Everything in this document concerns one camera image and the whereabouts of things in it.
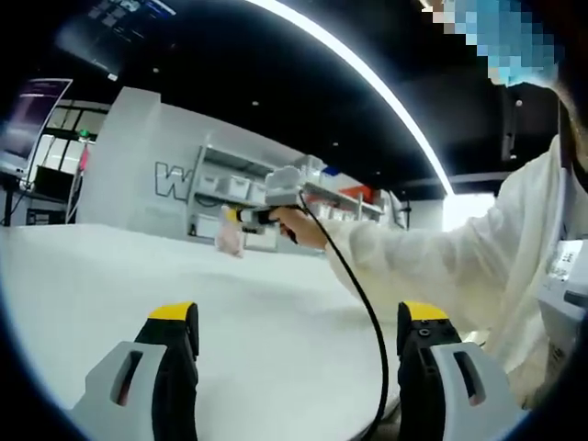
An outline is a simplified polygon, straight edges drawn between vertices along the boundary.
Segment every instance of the curved light strip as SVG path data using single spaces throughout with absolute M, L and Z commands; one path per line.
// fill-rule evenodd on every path
M 433 169 L 437 173 L 443 188 L 445 189 L 448 196 L 453 196 L 455 193 L 451 184 L 449 184 L 449 179 L 447 179 L 447 174 L 445 170 L 443 170 L 443 166 L 439 162 L 431 144 L 426 140 L 423 132 L 419 129 L 419 126 L 416 125 L 413 117 L 406 111 L 406 108 L 402 105 L 402 103 L 398 100 L 398 98 L 392 93 L 392 91 L 384 84 L 382 80 L 376 75 L 374 71 L 372 71 L 367 64 L 365 64 L 357 55 L 355 55 L 349 48 L 347 48 L 341 41 L 339 41 L 336 37 L 331 35 L 329 32 L 321 28 L 319 25 L 314 23 L 309 18 L 303 16 L 302 14 L 296 12 L 294 9 L 291 9 L 281 3 L 277 2 L 276 0 L 245 0 L 246 2 L 252 3 L 254 5 L 261 6 L 263 9 L 266 9 L 270 12 L 273 12 L 277 16 L 285 18 L 290 23 L 298 26 L 300 29 L 305 30 L 309 34 L 311 34 L 315 39 L 320 41 L 322 44 L 327 46 L 331 51 L 339 55 L 343 60 L 347 62 L 351 67 L 353 67 L 358 74 L 364 77 L 364 79 L 371 84 L 371 86 L 376 89 L 376 91 L 386 100 L 386 102 L 392 107 L 392 110 L 396 112 L 398 117 L 402 120 L 406 128 L 410 131 L 413 137 L 423 149 L 423 152 L 426 158 L 429 160 L 429 163 L 433 166 Z

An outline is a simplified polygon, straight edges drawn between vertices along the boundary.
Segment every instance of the blue face mask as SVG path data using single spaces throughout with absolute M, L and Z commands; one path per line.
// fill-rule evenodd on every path
M 495 84 L 549 87 L 557 81 L 561 49 L 530 12 L 521 11 L 520 1 L 445 0 L 443 8 L 435 21 L 455 25 L 455 33 L 488 58 Z

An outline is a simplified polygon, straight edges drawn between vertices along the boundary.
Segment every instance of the white tabletop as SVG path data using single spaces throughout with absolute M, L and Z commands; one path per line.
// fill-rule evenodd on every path
M 193 300 L 200 315 L 202 441 L 350 439 L 379 400 L 367 313 L 326 260 L 213 247 L 105 226 L 0 231 L 6 306 L 48 393 L 71 408 L 87 372 L 149 313 Z M 384 325 L 398 396 L 395 329 Z

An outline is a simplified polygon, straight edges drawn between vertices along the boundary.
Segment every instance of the hand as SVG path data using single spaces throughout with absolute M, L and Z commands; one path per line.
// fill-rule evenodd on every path
M 288 237 L 288 230 L 293 231 L 300 245 L 323 250 L 327 244 L 327 238 L 316 222 L 302 211 L 279 208 L 272 211 L 269 218 L 279 221 L 279 230 L 282 235 Z

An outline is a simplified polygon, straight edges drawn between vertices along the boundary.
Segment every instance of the black ceiling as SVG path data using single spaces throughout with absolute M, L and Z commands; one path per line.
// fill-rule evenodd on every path
M 74 78 L 69 97 L 76 99 L 113 101 L 124 85 L 156 90 L 166 103 L 316 154 L 376 187 L 435 176 L 383 99 L 313 37 L 243 0 L 166 3 L 177 14 L 135 45 L 117 82 L 57 50 L 39 74 Z M 555 96 L 519 86 L 508 91 L 510 100 L 523 102 L 516 159 L 503 162 L 505 89 L 487 80 L 475 48 L 445 35 L 418 0 L 282 3 L 328 29 L 376 71 L 450 175 L 513 170 L 548 148 L 557 128 Z

